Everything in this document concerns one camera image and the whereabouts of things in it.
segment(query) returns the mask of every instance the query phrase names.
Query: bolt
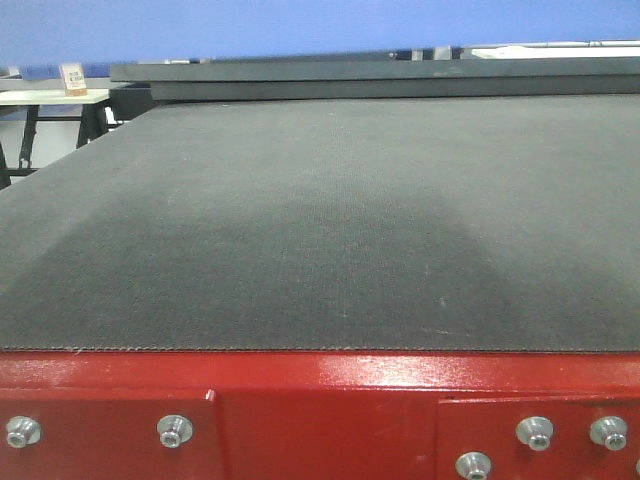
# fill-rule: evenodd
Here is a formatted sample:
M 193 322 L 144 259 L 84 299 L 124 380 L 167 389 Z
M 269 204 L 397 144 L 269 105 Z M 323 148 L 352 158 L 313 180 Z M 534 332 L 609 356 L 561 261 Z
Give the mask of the bolt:
M 7 443 L 13 448 L 24 448 L 40 440 L 42 428 L 29 417 L 13 417 L 7 423 Z
M 193 424 L 182 415 L 162 417 L 157 425 L 160 443 L 167 448 L 178 448 L 193 436 Z
M 516 436 L 531 450 L 541 452 L 551 446 L 553 423 L 545 417 L 529 417 L 516 427 Z
M 491 471 L 491 460 L 484 453 L 468 452 L 456 461 L 456 471 L 466 480 L 486 480 Z
M 602 417 L 591 424 L 589 436 L 608 450 L 622 450 L 627 445 L 627 424 L 620 417 Z

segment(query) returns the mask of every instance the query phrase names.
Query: conveyor belt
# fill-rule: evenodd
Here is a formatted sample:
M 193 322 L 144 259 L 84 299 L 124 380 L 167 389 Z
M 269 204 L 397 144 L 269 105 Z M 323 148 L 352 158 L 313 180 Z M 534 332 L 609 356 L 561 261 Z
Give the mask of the conveyor belt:
M 0 192 L 0 345 L 640 349 L 640 97 L 153 110 Z

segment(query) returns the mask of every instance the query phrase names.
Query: blue wall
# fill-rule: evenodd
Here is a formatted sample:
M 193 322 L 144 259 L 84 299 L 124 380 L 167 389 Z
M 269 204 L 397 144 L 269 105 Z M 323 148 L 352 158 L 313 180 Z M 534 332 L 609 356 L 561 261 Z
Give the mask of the blue wall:
M 0 0 L 0 65 L 638 38 L 639 0 Z

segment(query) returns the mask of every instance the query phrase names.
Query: red painted panel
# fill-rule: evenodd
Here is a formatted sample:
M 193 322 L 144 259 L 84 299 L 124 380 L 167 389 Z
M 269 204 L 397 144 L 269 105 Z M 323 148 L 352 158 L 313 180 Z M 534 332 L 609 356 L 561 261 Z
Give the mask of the red painted panel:
M 637 354 L 3 353 L 0 423 L 34 415 L 45 433 L 23 451 L 0 443 L 0 478 L 452 480 L 482 449 L 490 479 L 624 480 L 638 403 Z M 176 450 L 155 431 L 171 413 L 196 428 Z M 588 439 L 610 414 L 631 425 L 621 452 Z M 529 415 L 556 423 L 549 451 L 515 439 Z
M 206 390 L 1 391 L 3 423 L 34 418 L 42 438 L 24 449 L 0 444 L 0 478 L 222 479 L 212 400 Z M 162 446 L 156 431 L 158 420 L 173 413 L 197 425 L 178 449 Z
M 612 452 L 589 438 L 591 423 L 620 416 L 629 441 Z M 551 447 L 534 452 L 515 435 L 531 416 L 554 424 Z M 636 479 L 640 459 L 640 398 L 537 397 L 443 401 L 438 408 L 438 480 L 459 479 L 454 465 L 466 452 L 480 451 L 493 462 L 491 477 L 525 479 Z

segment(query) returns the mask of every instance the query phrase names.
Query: table leg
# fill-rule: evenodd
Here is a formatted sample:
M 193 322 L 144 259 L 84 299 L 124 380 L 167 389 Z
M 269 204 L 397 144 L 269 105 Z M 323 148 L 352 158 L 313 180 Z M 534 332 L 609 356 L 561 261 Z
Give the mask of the table leg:
M 4 151 L 2 150 L 2 143 L 0 143 L 0 190 L 11 185 L 11 177 L 7 172 L 7 161 L 4 158 Z
M 104 107 L 98 105 L 83 105 L 80 129 L 78 130 L 78 142 L 76 148 L 86 145 L 89 140 L 95 140 L 100 135 L 106 133 L 106 118 L 104 121 L 100 116 L 100 111 L 104 115 Z
M 39 109 L 39 105 L 27 107 L 27 121 L 24 124 L 24 133 L 22 134 L 18 168 L 31 168 L 31 150 L 33 149 L 33 138 L 36 136 Z

